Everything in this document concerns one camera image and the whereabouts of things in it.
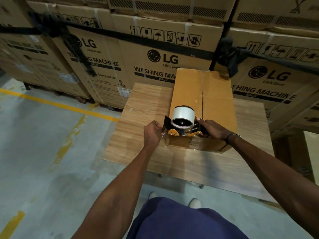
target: hand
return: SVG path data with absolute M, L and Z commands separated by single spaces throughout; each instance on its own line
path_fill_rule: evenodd
M 226 137 L 229 134 L 232 134 L 233 132 L 227 130 L 223 126 L 219 125 L 217 122 L 214 122 L 213 120 L 206 120 L 204 121 L 203 119 L 197 117 L 197 121 L 200 125 L 204 126 L 210 136 L 212 138 L 216 138 L 219 140 L 225 141 Z
M 160 143 L 162 131 L 164 128 L 157 121 L 152 121 L 150 124 L 144 127 L 144 146 L 154 147 Z

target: black bracelet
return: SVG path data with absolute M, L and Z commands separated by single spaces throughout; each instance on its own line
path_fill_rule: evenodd
M 227 145 L 229 144 L 228 139 L 229 139 L 232 135 L 240 136 L 240 135 L 238 135 L 237 133 L 231 133 L 231 134 L 229 134 L 229 135 L 225 138 L 225 142 L 226 142 Z

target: person's right arm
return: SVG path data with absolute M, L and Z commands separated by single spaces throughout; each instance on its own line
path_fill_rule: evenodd
M 233 133 L 212 120 L 198 122 L 215 139 L 225 140 Z M 319 186 L 237 135 L 231 135 L 228 142 L 288 215 L 314 238 L 319 238 Z

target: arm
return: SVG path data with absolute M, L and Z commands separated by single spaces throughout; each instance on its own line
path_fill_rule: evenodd
M 233 133 L 212 120 L 198 122 L 215 139 L 225 140 Z M 230 136 L 228 142 L 287 214 L 314 238 L 319 238 L 319 186 L 237 135 Z
M 144 147 L 96 199 L 73 239 L 122 238 L 133 219 L 150 157 L 160 142 L 162 126 L 144 127 Z

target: white shoe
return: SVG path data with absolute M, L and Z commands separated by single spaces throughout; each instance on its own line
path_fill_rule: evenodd
M 151 193 L 149 194 L 149 196 L 148 196 L 148 199 L 153 199 L 153 198 L 155 198 L 155 197 L 159 197 L 158 193 L 156 193 L 156 192 L 151 192 Z
M 188 204 L 188 207 L 193 208 L 193 209 L 199 209 L 202 207 L 202 205 L 200 204 L 199 199 L 197 198 L 193 198 L 190 203 Z

